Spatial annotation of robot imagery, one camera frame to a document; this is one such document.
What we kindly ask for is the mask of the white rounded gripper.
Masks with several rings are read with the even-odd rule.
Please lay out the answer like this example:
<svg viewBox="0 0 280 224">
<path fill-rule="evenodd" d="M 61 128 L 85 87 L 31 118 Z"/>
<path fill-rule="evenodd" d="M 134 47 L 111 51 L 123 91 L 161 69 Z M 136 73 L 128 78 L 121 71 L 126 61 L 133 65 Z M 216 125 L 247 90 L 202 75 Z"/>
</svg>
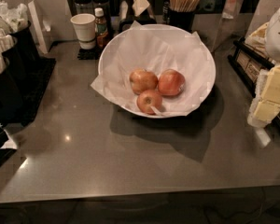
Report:
<svg viewBox="0 0 280 224">
<path fill-rule="evenodd" d="M 251 33 L 245 43 L 265 56 L 280 62 L 280 8 L 269 23 Z M 255 98 L 249 108 L 247 122 L 257 128 L 270 124 L 280 112 L 280 63 L 270 70 L 261 69 L 257 78 Z"/>
</svg>

